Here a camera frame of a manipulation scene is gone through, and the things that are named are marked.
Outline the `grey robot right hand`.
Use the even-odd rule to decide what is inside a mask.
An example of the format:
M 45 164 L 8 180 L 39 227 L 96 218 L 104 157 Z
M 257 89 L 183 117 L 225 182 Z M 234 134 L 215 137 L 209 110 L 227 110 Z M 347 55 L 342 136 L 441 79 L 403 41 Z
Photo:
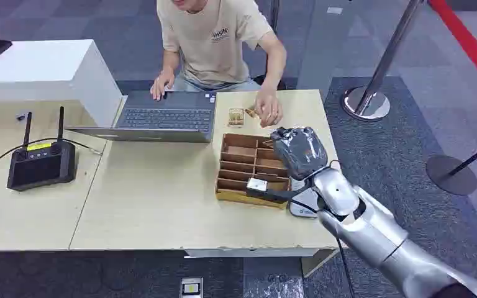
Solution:
M 326 149 L 311 127 L 286 129 L 270 133 L 275 155 L 293 179 L 303 181 L 327 167 Z

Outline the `person's right hand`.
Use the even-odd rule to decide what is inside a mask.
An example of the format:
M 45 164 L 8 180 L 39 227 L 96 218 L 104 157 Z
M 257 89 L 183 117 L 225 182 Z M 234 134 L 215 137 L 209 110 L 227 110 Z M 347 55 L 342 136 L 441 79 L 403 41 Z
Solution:
M 153 100 L 160 101 L 168 89 L 171 89 L 175 81 L 175 74 L 172 69 L 164 69 L 156 77 L 150 88 L 150 94 Z

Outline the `person's left hand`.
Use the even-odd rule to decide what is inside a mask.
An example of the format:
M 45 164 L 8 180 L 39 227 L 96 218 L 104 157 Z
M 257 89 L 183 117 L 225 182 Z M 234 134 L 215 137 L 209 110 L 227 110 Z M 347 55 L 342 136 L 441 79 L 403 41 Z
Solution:
M 255 112 L 260 118 L 261 127 L 277 125 L 281 121 L 283 108 L 275 89 L 261 87 L 255 99 Z

